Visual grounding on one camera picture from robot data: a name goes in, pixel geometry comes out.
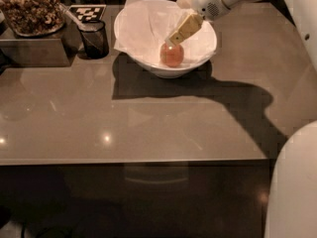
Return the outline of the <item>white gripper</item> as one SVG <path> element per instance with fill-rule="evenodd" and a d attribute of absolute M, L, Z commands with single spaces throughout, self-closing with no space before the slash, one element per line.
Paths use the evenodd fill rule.
<path fill-rule="evenodd" d="M 170 47 L 181 44 L 197 33 L 201 29 L 204 19 L 215 21 L 230 12 L 222 0 L 176 0 L 176 4 L 181 9 L 193 9 L 198 14 L 194 12 L 173 13 L 168 17 L 170 31 L 165 42 Z"/>

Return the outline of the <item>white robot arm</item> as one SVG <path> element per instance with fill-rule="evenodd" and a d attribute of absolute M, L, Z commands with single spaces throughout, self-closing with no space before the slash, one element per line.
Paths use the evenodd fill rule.
<path fill-rule="evenodd" d="M 188 14 L 166 40 L 184 42 L 200 30 L 203 21 L 214 21 L 243 2 L 261 0 L 177 0 Z M 302 48 L 317 66 L 317 0 L 283 0 L 295 24 Z M 317 121 L 316 100 L 302 92 L 281 113 L 294 126 L 272 172 L 264 238 L 317 238 Z"/>

